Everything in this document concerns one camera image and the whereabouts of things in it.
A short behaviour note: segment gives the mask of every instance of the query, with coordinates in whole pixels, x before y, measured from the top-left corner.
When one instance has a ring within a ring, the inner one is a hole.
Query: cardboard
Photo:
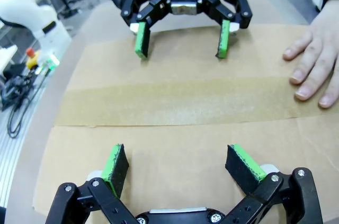
[[[101,24],[90,20],[85,27],[102,27],[111,14],[105,13],[107,17],[101,17]],[[273,23],[279,23],[279,12],[276,13],[267,13],[278,15]],[[257,15],[264,21],[263,14]],[[215,28],[159,33],[153,38],[153,53],[148,62],[141,62],[135,54],[124,52],[126,41],[133,45],[131,39],[118,43],[110,41],[110,35],[98,34],[95,37],[100,42],[85,48],[66,94],[72,90],[127,84],[287,78],[296,61],[284,62],[281,54],[304,30],[303,26],[251,24],[248,31],[238,35],[238,41],[230,47],[225,61],[218,61],[213,56],[218,40],[215,45],[206,41],[205,34],[216,32]],[[228,213],[243,197],[225,170],[227,144],[238,143],[259,164],[272,163],[283,173],[289,174],[296,167],[310,168],[323,218],[330,221],[339,216],[339,192],[331,189],[339,179],[338,118],[338,114],[324,114],[199,126],[55,126],[40,167],[33,206],[47,215],[61,183],[82,185],[90,172],[104,167],[111,147],[124,143],[130,169],[122,200],[133,214],[152,208],[200,206]],[[285,223],[284,217],[283,209],[274,208],[261,223]],[[97,212],[88,223],[107,222]]]

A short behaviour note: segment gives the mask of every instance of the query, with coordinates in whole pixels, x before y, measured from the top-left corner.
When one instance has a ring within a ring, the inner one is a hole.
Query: human hand
[[[286,49],[283,59],[293,60],[302,52],[304,54],[290,77],[291,83],[302,83],[296,97],[302,101],[312,97],[335,65],[329,86],[319,100],[323,108],[332,106],[339,97],[339,0],[327,1],[307,32]]]

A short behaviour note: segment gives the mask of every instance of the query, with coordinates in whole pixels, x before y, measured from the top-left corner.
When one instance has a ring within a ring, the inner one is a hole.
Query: floor
[[[81,2],[76,3],[73,7],[80,8],[81,12],[69,19],[64,20],[64,25],[72,26],[73,28],[71,31],[71,35],[76,35],[76,33],[81,28],[95,6],[106,1],[109,0],[82,0]],[[315,11],[315,8],[311,3],[311,0],[270,1],[277,9],[284,11],[286,22],[291,24],[310,23],[317,15],[317,12]],[[33,113],[42,93],[43,90],[40,91],[39,96],[37,96],[34,104],[29,109],[25,118],[22,133],[15,140],[10,139],[6,134],[5,128],[7,124],[8,113],[0,113],[0,206],[7,206],[9,191],[11,188],[11,181],[14,176],[17,159],[24,143],[25,133],[30,125],[31,117],[33,116]]]

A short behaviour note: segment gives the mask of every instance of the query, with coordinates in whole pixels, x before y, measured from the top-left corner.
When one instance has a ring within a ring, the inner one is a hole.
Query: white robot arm
[[[54,8],[48,5],[39,6],[37,1],[0,0],[0,19],[5,24],[19,24],[32,31],[40,43],[38,63],[41,63],[50,55],[60,57],[71,38],[58,20]]]

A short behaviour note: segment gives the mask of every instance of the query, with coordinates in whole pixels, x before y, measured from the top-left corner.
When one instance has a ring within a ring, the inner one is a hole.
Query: gray floor
[[[80,27],[83,25],[85,20],[89,17],[91,11],[95,6],[102,2],[106,2],[109,0],[82,0],[81,2],[76,3],[73,7],[78,7],[81,9],[81,13],[64,20],[64,24],[66,26],[72,26],[72,35],[76,35]],[[305,23],[311,22],[312,19],[317,15],[314,6],[311,3],[311,0],[270,0],[274,6],[276,6],[279,10],[283,10],[286,12],[287,21],[290,23]],[[289,11],[295,10],[293,6],[299,11],[301,14],[300,18],[294,18],[295,13],[289,14]],[[21,136],[12,140],[6,136],[5,133],[5,125],[7,123],[8,114],[2,113],[0,114],[0,205],[6,205],[9,190],[11,187],[11,180],[13,178],[14,170],[16,167],[17,157],[19,156],[20,149],[24,142],[25,129],[28,128],[30,124],[30,118],[34,112],[35,105],[32,106],[30,112],[27,114],[27,119],[24,124],[24,130],[22,131]]]

